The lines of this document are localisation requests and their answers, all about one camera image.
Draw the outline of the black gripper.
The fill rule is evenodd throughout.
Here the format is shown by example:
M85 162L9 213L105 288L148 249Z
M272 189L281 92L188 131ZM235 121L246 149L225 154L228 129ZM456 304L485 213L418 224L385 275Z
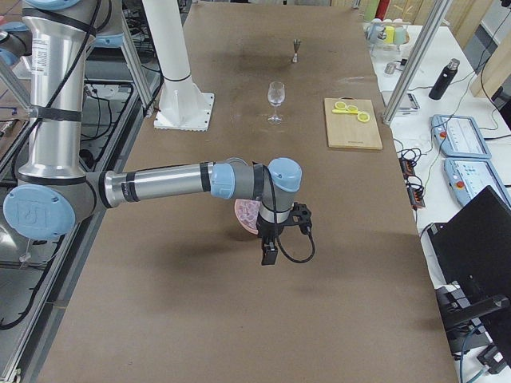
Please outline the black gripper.
M292 207L284 212L274 212L263 203L260 204L256 228L262 243L261 265L275 265L278 255L276 238L283 233L285 227L298 226L303 235L310 235L311 216L311 211L303 203L293 203Z

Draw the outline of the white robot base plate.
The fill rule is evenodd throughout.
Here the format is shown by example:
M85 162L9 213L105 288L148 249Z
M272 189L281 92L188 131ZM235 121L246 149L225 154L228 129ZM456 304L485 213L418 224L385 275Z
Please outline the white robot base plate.
M196 91L192 99L186 101L176 90L169 98L168 107L160 105L154 128L205 132L209 127L214 101L214 93Z

